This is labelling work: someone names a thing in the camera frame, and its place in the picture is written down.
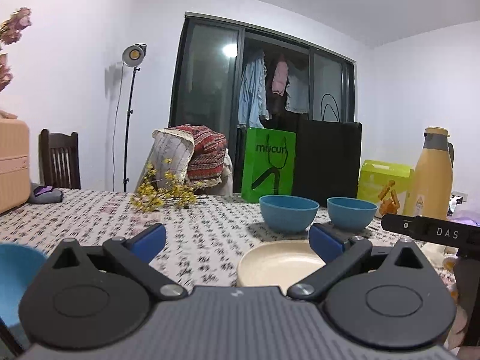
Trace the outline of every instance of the sliding door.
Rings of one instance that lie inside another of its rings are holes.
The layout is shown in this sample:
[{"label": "sliding door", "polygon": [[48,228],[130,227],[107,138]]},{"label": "sliding door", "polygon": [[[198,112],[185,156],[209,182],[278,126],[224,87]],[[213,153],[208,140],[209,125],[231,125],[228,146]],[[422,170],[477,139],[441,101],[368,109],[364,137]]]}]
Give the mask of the sliding door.
[{"label": "sliding door", "polygon": [[321,50],[310,53],[309,119],[352,122],[354,119],[353,64]]},{"label": "sliding door", "polygon": [[187,19],[179,49],[170,126],[205,125],[235,143],[241,28]]}]

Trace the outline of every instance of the plate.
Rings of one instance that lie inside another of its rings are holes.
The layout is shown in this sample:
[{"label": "plate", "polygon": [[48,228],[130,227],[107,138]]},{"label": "plate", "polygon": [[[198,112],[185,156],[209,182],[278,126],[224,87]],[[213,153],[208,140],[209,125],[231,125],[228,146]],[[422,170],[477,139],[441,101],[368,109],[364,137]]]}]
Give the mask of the plate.
[{"label": "plate", "polygon": [[308,241],[267,242],[242,257],[237,266],[237,286],[279,286],[285,295],[290,286],[324,265]]}]

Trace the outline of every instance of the chair backrest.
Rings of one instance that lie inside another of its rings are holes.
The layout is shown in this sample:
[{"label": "chair backrest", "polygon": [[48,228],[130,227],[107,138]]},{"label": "chair backrest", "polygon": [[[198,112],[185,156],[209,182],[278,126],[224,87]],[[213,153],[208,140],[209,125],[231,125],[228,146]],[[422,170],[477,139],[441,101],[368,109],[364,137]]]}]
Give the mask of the chair backrest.
[{"label": "chair backrest", "polygon": [[45,185],[80,189],[78,134],[40,133],[40,157]]}]

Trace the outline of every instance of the thermos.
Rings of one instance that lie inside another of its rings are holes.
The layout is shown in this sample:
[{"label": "thermos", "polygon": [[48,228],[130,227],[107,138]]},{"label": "thermos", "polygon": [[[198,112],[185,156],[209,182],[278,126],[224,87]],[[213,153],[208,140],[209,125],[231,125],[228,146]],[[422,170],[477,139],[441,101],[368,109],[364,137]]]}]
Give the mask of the thermos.
[{"label": "thermos", "polygon": [[445,220],[452,193],[453,145],[448,143],[448,131],[444,128],[428,127],[424,137],[404,215]]}]

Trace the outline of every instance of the white wall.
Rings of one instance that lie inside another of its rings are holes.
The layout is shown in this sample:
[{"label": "white wall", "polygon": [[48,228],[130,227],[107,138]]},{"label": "white wall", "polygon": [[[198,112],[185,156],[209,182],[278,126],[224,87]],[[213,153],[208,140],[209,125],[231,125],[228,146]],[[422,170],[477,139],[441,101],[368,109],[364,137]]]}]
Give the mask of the white wall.
[{"label": "white wall", "polygon": [[[24,31],[19,43],[5,48],[14,79],[0,93],[0,108],[18,114],[30,127],[33,181],[39,179],[38,135],[48,128],[79,133],[83,188],[111,188],[109,140],[121,54],[130,44],[127,33],[133,3],[1,0],[0,21],[19,7],[32,9],[33,26]],[[119,120],[125,112],[121,109]],[[119,135],[123,126],[119,123]]]},{"label": "white wall", "polygon": [[137,74],[130,128],[129,190],[145,163],[155,128],[167,127],[171,87],[185,12],[196,12],[266,27],[320,45],[356,61],[357,119],[363,123],[365,158],[373,157],[375,110],[372,99],[371,49],[307,17],[256,0],[136,0],[134,41],[148,44]]},{"label": "white wall", "polygon": [[415,166],[426,127],[447,128],[454,190],[480,208],[480,21],[426,32],[374,50],[377,158]]}]

